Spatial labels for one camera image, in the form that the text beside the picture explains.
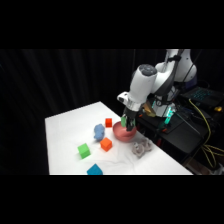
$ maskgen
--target red bowl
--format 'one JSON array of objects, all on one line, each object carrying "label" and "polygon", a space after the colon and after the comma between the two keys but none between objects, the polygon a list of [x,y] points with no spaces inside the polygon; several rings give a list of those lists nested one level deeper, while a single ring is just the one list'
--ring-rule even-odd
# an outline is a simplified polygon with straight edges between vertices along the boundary
[{"label": "red bowl", "polygon": [[137,129],[134,127],[132,131],[128,132],[126,127],[122,127],[121,122],[118,122],[113,126],[113,132],[118,140],[128,142],[135,136]]}]

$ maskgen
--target table surface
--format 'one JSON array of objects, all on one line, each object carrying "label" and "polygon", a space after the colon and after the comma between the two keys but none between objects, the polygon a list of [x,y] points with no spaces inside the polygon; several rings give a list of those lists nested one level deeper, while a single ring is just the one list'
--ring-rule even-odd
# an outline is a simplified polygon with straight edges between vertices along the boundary
[{"label": "table surface", "polygon": [[[183,166],[152,143],[152,151],[138,159],[132,153],[133,142],[144,136],[139,132],[128,143],[117,140],[112,128],[106,128],[105,137],[113,142],[109,152],[100,147],[94,137],[94,127],[112,118],[113,125],[120,117],[98,102],[64,114],[46,118],[48,162],[51,175],[87,175],[97,164],[104,175],[191,175]],[[91,155],[81,159],[78,146],[86,143]]]}]

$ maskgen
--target blue cube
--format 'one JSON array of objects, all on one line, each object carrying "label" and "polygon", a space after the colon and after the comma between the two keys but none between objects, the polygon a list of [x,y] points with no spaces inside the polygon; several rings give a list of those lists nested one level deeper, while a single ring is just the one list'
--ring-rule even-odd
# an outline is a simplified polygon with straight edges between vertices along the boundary
[{"label": "blue cube", "polygon": [[103,171],[95,164],[87,171],[87,174],[91,176],[98,176],[103,175]]}]

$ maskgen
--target red block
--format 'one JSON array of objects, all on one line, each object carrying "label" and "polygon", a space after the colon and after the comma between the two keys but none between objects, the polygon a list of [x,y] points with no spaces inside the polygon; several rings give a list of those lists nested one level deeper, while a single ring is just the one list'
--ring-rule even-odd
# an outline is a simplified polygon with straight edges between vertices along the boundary
[{"label": "red block", "polygon": [[112,148],[112,141],[108,138],[105,138],[100,142],[101,148],[108,152]]},{"label": "red block", "polygon": [[112,119],[111,118],[106,119],[105,126],[106,126],[106,128],[112,128]]}]

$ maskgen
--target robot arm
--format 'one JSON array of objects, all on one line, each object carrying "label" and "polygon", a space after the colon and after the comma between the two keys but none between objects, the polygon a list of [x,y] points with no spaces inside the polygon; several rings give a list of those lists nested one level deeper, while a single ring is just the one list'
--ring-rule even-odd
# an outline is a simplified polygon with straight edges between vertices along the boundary
[{"label": "robot arm", "polygon": [[[130,92],[124,92],[118,96],[118,100],[126,106],[123,116],[126,117],[127,131],[134,128],[135,117],[146,103],[148,95],[153,93],[157,98],[162,99],[164,96],[171,98],[174,95],[170,95],[172,88],[174,88],[174,81],[180,81],[181,79],[183,81],[187,69],[192,66],[190,49],[184,51],[182,49],[167,49],[166,59],[165,63],[158,64],[156,68],[151,65],[139,66],[133,76]],[[194,66],[185,82],[193,79],[196,71]]]}]

